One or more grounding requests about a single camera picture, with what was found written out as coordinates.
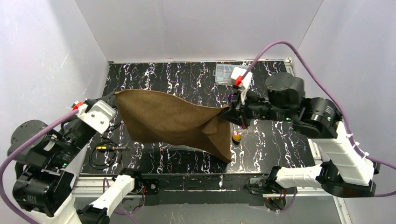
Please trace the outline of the brown burlap napkin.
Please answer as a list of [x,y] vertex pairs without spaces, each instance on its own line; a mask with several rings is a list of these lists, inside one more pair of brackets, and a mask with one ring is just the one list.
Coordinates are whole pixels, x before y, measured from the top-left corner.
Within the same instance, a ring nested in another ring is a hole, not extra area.
[[232,161],[231,125],[219,117],[226,106],[197,105],[168,93],[139,89],[116,92],[115,103],[133,141],[184,145],[226,164]]

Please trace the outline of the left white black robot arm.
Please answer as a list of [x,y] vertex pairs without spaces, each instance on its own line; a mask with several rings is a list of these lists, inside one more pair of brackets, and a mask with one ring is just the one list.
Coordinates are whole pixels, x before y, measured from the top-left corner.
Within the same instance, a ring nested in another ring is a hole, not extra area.
[[13,132],[4,172],[15,161],[16,182],[11,203],[5,190],[0,196],[8,207],[31,224],[107,224],[123,199],[144,193],[140,175],[122,170],[111,185],[103,181],[103,194],[82,209],[74,207],[71,182],[74,174],[66,168],[96,134],[104,133],[116,116],[115,95],[75,102],[71,112],[45,124],[29,120]]

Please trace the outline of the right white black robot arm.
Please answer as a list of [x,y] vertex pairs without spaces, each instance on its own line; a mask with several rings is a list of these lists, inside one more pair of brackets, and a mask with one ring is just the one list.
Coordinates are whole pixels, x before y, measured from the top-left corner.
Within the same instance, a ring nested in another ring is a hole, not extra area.
[[305,97],[303,79],[287,72],[268,77],[268,96],[261,98],[250,90],[251,78],[251,72],[233,71],[234,93],[221,119],[242,128],[253,119],[290,122],[294,131],[311,139],[329,157],[329,161],[304,168],[274,166],[268,176],[251,185],[252,191],[312,187],[341,198],[374,197],[373,176],[379,172],[379,164],[355,151],[342,113],[332,101]]

